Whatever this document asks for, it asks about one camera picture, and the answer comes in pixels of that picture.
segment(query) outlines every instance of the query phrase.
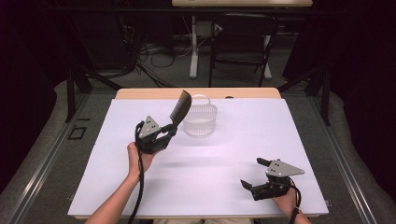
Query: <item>clear plastic basket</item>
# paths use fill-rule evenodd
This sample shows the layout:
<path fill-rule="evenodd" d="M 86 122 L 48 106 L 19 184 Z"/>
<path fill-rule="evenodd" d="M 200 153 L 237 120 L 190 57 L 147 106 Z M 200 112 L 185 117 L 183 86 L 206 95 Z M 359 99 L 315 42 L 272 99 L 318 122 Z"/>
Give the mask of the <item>clear plastic basket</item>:
<path fill-rule="evenodd" d="M 206 95 L 192 96 L 192 99 L 196 98 L 206 98 L 208 102 L 205 105 L 191 105 L 189 113 L 183 119 L 184 131 L 192 136 L 208 135 L 215 130 L 218 109 L 211 104 Z"/>

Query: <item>gray carpet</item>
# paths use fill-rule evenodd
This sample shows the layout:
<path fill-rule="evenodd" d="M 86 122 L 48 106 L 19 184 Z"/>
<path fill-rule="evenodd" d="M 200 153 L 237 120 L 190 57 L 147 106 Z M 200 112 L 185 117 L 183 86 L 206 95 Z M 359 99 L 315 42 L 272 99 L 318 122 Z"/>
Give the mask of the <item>gray carpet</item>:
<path fill-rule="evenodd" d="M 283 84 L 281 74 L 288 59 L 292 47 L 293 36 L 277 36 L 273 45 L 270 57 L 270 67 L 273 73 L 273 80 L 264 82 L 264 87 L 277 87 Z M 190 79 L 190 56 L 177 57 L 174 62 L 165 68 L 156 68 L 150 62 L 150 57 L 144 62 L 147 67 L 153 69 L 158 77 L 165 79 L 178 87 L 206 87 L 208 74 L 208 46 L 200 47 L 200 58 L 198 68 L 198 78 Z M 156 65 L 167 65 L 172 62 L 165 55 L 158 54 L 153 58 Z M 233 74 L 227 78 L 235 80 L 223 80 L 221 71 L 225 69 L 230 72 L 229 67 L 219 67 L 215 71 L 214 87 L 237 87 L 256 86 L 252 82 L 257 80 L 257 76 L 245 75 L 241 81 L 240 75 L 246 74 L 247 69 L 231 69 Z M 115 82 L 124 87 L 147 88 L 156 85 L 144 73 L 133 71 L 127 76 L 113 78 Z M 7 189 L 0 196 L 0 223 L 7 223 L 9 220 L 18 220 L 19 223 L 80 223 L 81 221 L 67 216 L 67 210 L 71 201 L 67 199 L 76 192 L 79 181 L 90 156 L 92 146 L 100 131 L 106 111 L 115 92 L 102 83 L 92 80 L 94 92 L 91 95 L 78 94 L 79 99 L 85 104 L 78 111 L 76 118 L 70 123 L 69 129 L 64 134 L 64 140 L 59 141 L 59 134 L 64 130 L 64 120 L 66 118 L 65 84 L 62 83 L 56 88 L 58 93 L 58 103 L 49 119 L 48 124 L 42 134 L 37 139 L 31 153 L 27 156 L 21 169 L 16 173 Z M 340 173 L 340 167 L 334 161 L 333 143 L 328 136 L 328 128 L 323 127 L 323 123 L 318 117 L 316 109 L 316 99 L 306 98 L 301 90 L 304 83 L 282 93 L 282 97 L 287 100 L 291 114 L 296 123 L 299 134 L 302 138 L 308 159 L 314 169 L 325 200 L 331 200 L 332 207 L 330 214 L 312 218 L 313 223 L 365 223 L 354 204 L 349 186 Z M 353 175 L 360 184 L 361 191 L 372 209 L 377 223 L 393 223 L 396 220 L 396 206 L 392 199 L 375 183 L 367 167 L 361 162 L 352 144 L 347 127 L 347 122 L 343 113 L 343 103 L 334 94 L 331 96 L 330 104 L 330 131 L 334 134 L 337 144 L 343 151 L 347 164 L 350 166 Z M 73 127 L 86 128 L 82 139 L 67 140 Z M 40 173 L 43 161 L 54 148 L 54 143 L 59 153 L 53 158 L 53 163 L 49 165 L 48 173 Z M 38 191 L 33 194 L 32 200 L 26 203 L 20 201 L 24 191 L 29 187 L 29 181 L 35 175 L 43 175 L 44 184 L 38 186 Z M 286 219 L 262 219 L 261 223 L 287 223 Z"/>

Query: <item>white tabletop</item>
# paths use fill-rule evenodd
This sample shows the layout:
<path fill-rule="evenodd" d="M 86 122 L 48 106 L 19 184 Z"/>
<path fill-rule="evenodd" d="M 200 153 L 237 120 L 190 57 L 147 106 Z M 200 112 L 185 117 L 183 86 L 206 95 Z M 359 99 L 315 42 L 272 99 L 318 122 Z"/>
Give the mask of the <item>white tabletop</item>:
<path fill-rule="evenodd" d="M 68 212 L 85 218 L 127 175 L 126 146 L 135 125 L 151 115 L 160 125 L 177 100 L 113 100 L 92 150 L 86 171 Z M 305 170 L 293 177 L 309 216 L 328 214 L 303 144 L 282 99 L 213 99 L 218 108 L 216 130 L 192 137 L 180 124 L 168 148 L 145 174 L 143 199 L 136 218 L 281 217 L 272 200 L 254 201 L 240 179 L 264 184 L 266 167 L 256 162 L 281 159 Z M 122 215 L 132 214 L 138 188 Z"/>
<path fill-rule="evenodd" d="M 311 7 L 312 0 L 173 0 L 174 7 Z"/>

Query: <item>basket handle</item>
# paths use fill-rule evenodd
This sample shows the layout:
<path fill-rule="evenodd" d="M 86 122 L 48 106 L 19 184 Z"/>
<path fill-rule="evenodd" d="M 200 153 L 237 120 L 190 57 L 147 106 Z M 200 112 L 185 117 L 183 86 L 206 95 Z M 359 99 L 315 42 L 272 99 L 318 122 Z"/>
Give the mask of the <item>basket handle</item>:
<path fill-rule="evenodd" d="M 196 99 L 196 98 L 206 98 L 206 100 L 208 101 L 208 102 L 207 102 L 207 105 L 211 105 L 210 99 L 209 99 L 209 97 L 207 97 L 206 95 L 203 95 L 203 94 L 195 94 L 195 95 L 192 96 L 192 99 Z"/>

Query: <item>white table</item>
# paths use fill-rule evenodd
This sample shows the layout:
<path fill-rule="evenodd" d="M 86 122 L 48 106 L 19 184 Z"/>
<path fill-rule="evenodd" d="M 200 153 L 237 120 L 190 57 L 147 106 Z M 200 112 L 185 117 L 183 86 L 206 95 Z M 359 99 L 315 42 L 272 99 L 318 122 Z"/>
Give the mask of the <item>white table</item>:
<path fill-rule="evenodd" d="M 172 0 L 174 7 L 311 7 L 312 0 Z M 192 16 L 191 23 L 192 55 L 190 78 L 197 78 L 198 48 L 196 39 L 196 17 Z M 265 79 L 272 78 L 268 64 L 264 71 Z"/>
<path fill-rule="evenodd" d="M 169 115 L 181 90 L 119 92 L 108 109 L 69 216 L 89 217 L 118 187 L 128 171 L 126 146 L 134 141 L 135 125 L 147 115 L 162 126 L 171 122 Z M 240 179 L 254 186 L 267 180 L 266 167 L 256 162 L 259 157 L 304 169 L 304 175 L 293 178 L 303 194 L 302 209 L 308 216 L 328 214 L 289 109 L 276 89 L 185 90 L 212 98 L 218 108 L 216 130 L 206 137 L 192 137 L 180 124 L 168 148 L 145 174 L 136 218 L 281 217 L 272 200 L 255 202 L 241 186 Z M 236 98 L 223 99 L 230 95 Z M 138 188 L 122 212 L 124 217 L 132 214 L 137 192 Z"/>

